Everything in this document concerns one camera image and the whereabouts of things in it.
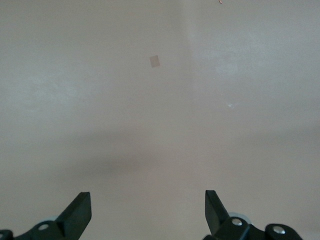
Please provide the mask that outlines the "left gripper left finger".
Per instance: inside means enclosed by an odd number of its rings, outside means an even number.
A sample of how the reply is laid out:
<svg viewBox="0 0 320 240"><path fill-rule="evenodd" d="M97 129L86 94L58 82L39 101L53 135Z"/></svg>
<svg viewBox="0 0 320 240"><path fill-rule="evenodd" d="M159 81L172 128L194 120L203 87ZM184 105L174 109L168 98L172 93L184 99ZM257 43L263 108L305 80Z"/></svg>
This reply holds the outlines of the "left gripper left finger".
<svg viewBox="0 0 320 240"><path fill-rule="evenodd" d="M42 221L19 236L14 236L9 229L2 229L0 238L2 240L78 240L91 218L91 194L81 192L55 220Z"/></svg>

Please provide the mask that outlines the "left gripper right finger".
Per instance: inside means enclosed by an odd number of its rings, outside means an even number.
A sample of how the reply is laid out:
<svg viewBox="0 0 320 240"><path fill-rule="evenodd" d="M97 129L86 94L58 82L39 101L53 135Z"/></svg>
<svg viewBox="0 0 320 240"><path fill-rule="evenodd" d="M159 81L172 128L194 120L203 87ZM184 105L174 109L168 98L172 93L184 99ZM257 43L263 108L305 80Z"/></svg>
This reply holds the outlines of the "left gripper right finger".
<svg viewBox="0 0 320 240"><path fill-rule="evenodd" d="M215 190L205 191L205 219L210 234L205 240L301 240L291 227L270 223L260 230L240 216L230 216Z"/></svg>

